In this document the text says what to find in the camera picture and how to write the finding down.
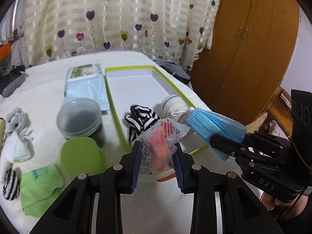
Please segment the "right hand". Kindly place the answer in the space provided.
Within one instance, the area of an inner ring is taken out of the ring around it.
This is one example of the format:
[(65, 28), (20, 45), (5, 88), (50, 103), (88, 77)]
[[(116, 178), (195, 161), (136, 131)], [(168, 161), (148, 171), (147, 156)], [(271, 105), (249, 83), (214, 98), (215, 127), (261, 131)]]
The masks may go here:
[(261, 195), (261, 202), (268, 211), (272, 211), (275, 208), (282, 209), (283, 211), (280, 215), (286, 219), (300, 215), (307, 207), (308, 201), (309, 197), (305, 195), (301, 196), (300, 199), (295, 199), (291, 203), (281, 202), (265, 192)]

